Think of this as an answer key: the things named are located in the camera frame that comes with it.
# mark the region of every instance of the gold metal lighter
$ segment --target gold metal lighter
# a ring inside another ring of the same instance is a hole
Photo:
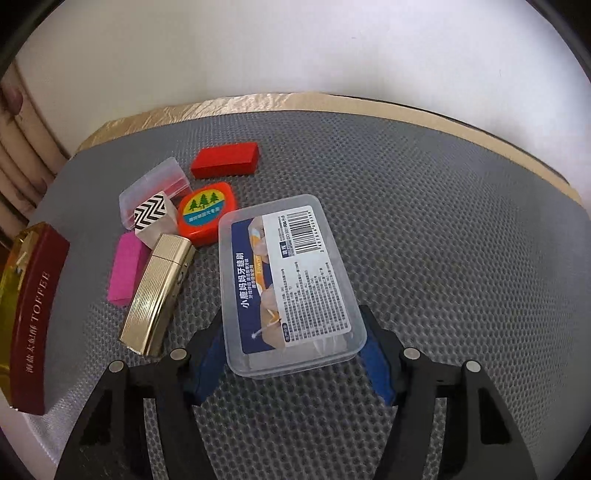
[[[178,235],[162,234],[139,282],[119,340],[140,355],[157,356],[195,248]]]

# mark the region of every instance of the pink eraser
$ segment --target pink eraser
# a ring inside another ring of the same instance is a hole
[[[149,256],[150,249],[134,231],[121,235],[113,260],[107,301],[118,307],[131,303]]]

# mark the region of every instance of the red rectangular block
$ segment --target red rectangular block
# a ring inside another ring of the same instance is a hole
[[[204,148],[193,160],[191,172],[196,179],[251,175],[256,170],[258,157],[256,142]]]

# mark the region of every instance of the blue gripper pad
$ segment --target blue gripper pad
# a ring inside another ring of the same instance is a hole
[[[189,363],[191,375],[184,383],[184,390],[201,405],[217,388],[226,365],[226,346],[221,327],[207,349],[201,365],[195,365],[193,358]]]
[[[367,328],[367,333],[368,339],[359,352],[359,356],[365,364],[365,371],[374,392],[382,397],[386,405],[393,405],[396,392],[390,383],[390,365],[371,328]]]

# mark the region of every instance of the gray textured mat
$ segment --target gray textured mat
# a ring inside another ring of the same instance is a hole
[[[47,343],[50,412],[31,417],[56,460],[107,364],[139,359],[116,341],[106,303],[118,195],[170,155],[256,141],[255,176],[230,177],[242,206],[312,193],[323,204],[360,303],[436,361],[477,358],[495,381],[540,479],[591,421],[591,223],[554,187],[477,145],[414,125],[315,112],[242,113],[140,132],[66,165],[34,221],[72,243]],[[193,187],[203,185],[194,181]],[[219,305],[217,246],[202,248],[165,349],[183,346]],[[152,465],[165,478],[153,406]],[[425,477],[434,478],[438,402]],[[229,370],[196,419],[219,478],[371,478],[394,412],[357,359],[262,381]]]

